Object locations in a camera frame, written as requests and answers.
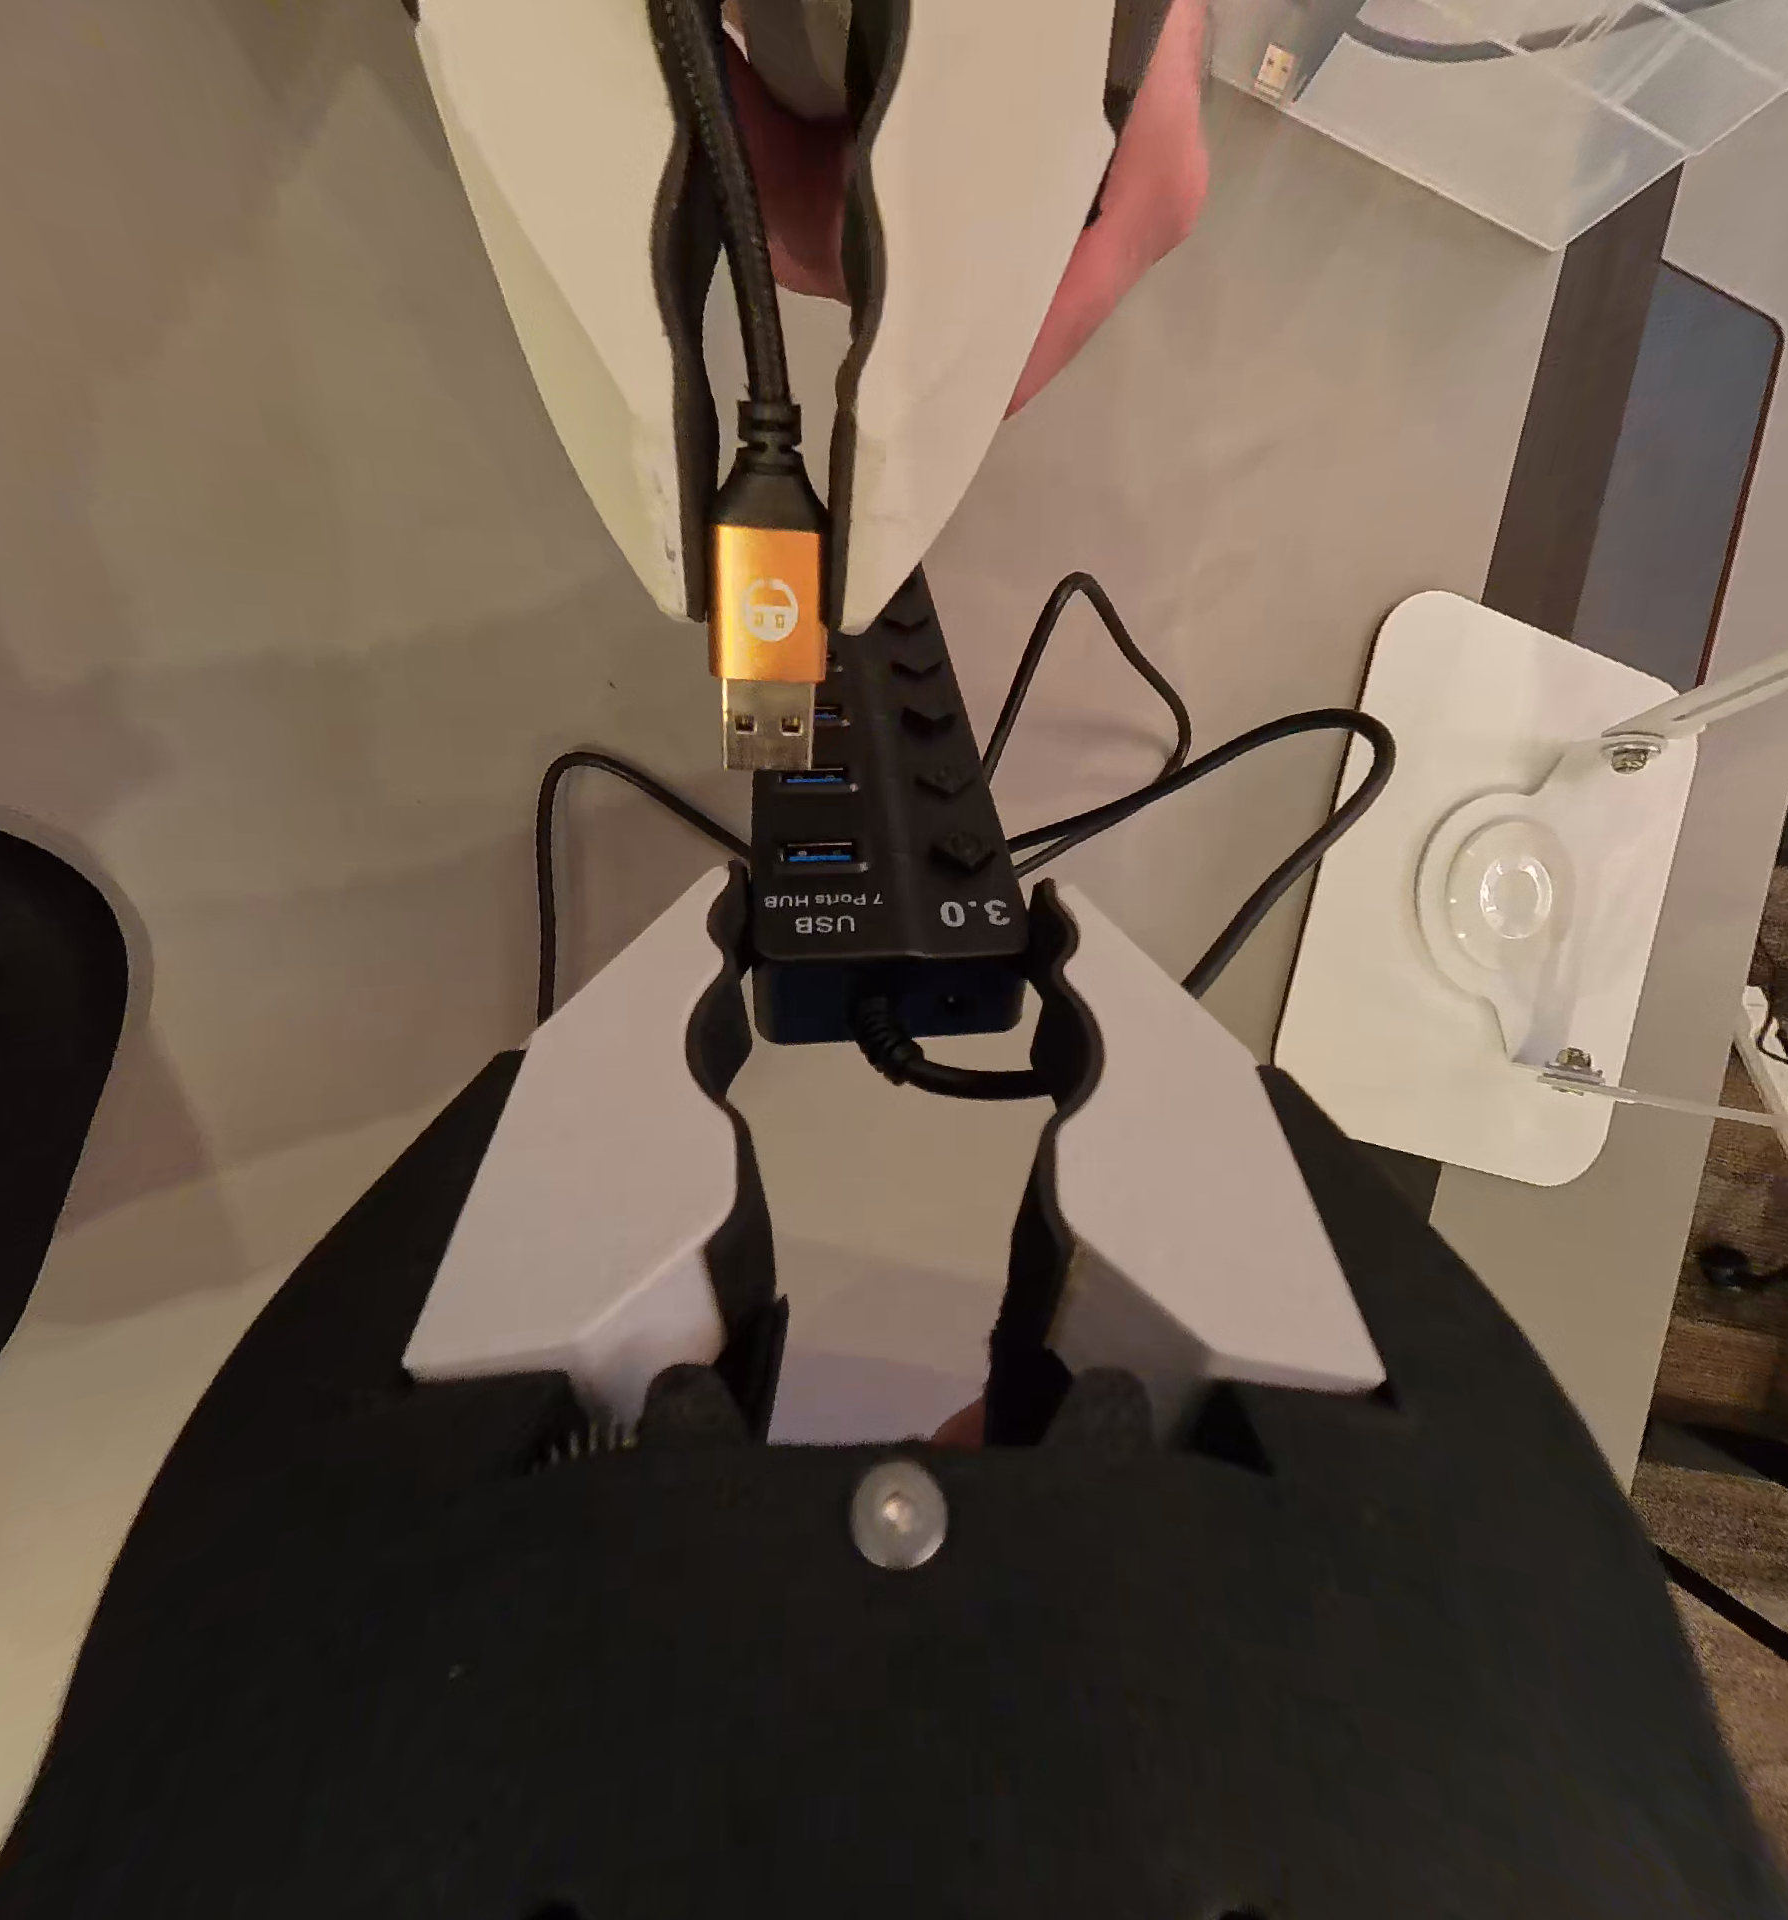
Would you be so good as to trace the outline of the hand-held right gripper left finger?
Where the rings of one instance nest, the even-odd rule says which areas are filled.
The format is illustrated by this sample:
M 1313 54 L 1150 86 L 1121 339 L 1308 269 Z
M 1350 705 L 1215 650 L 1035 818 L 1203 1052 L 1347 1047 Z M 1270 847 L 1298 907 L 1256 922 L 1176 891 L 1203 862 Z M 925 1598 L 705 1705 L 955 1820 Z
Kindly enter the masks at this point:
M 413 1378 L 557 1372 L 631 1427 L 697 1365 L 767 1436 L 787 1302 L 730 1103 L 745 929 L 748 870 L 713 870 L 538 1025 L 403 1347 Z

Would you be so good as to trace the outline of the black mesh pad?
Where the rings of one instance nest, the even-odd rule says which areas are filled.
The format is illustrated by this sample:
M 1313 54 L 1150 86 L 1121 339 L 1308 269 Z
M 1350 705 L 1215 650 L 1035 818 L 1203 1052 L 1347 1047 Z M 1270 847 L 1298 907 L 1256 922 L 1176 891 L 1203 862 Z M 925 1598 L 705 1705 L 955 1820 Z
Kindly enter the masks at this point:
M 128 948 L 104 895 L 0 828 L 0 1354 L 66 1208 L 128 987 Z

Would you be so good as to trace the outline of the clear plastic bin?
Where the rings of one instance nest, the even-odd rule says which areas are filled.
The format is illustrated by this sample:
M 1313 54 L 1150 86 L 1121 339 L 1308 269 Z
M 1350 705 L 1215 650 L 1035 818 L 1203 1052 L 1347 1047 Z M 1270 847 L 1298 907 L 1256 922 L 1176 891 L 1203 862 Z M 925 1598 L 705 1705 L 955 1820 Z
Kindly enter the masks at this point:
M 1209 70 L 1560 251 L 1788 94 L 1788 3 L 1228 3 Z

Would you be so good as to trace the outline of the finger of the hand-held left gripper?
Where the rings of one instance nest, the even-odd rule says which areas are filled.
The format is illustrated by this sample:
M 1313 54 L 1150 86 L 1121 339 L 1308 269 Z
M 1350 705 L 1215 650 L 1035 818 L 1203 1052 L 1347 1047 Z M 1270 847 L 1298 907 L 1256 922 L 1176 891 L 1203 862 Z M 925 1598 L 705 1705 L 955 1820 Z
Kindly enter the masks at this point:
M 653 603 L 701 618 L 655 263 L 677 123 L 649 4 L 421 3 L 417 48 L 545 419 Z
M 981 467 L 1115 148 L 1110 3 L 856 4 L 830 618 L 864 633 Z

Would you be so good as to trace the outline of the black cable copper plug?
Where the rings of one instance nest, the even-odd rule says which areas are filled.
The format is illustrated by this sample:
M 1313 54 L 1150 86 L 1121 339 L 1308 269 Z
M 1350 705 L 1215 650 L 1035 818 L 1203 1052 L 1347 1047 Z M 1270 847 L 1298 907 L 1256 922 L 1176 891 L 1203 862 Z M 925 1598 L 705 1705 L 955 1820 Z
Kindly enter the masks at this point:
M 693 153 L 706 167 L 737 309 L 745 392 L 709 517 L 710 666 L 722 763 L 804 777 L 826 679 L 826 513 L 808 476 L 763 201 L 737 128 L 714 4 L 655 3 L 651 28 Z

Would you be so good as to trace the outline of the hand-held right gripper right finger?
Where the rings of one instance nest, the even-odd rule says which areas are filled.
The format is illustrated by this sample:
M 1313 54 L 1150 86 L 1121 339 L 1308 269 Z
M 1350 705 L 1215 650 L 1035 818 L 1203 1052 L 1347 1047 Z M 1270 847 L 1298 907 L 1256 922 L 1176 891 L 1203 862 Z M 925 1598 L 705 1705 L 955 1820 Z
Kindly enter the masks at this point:
M 1160 1440 L 1225 1386 L 1387 1385 L 1260 1067 L 1077 891 L 1028 904 L 1051 1098 L 990 1336 L 989 1442 L 1037 1445 L 1085 1374 L 1131 1378 Z

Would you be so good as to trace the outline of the black multi-port usb hub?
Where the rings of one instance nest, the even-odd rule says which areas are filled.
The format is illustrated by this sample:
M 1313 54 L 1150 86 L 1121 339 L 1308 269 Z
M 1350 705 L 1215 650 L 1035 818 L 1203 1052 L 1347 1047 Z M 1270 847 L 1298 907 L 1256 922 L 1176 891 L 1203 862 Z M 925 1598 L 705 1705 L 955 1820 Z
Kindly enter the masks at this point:
M 1025 901 L 929 583 L 832 636 L 812 765 L 758 775 L 748 937 L 755 1028 L 848 1044 L 864 997 L 916 1040 L 1013 1028 Z

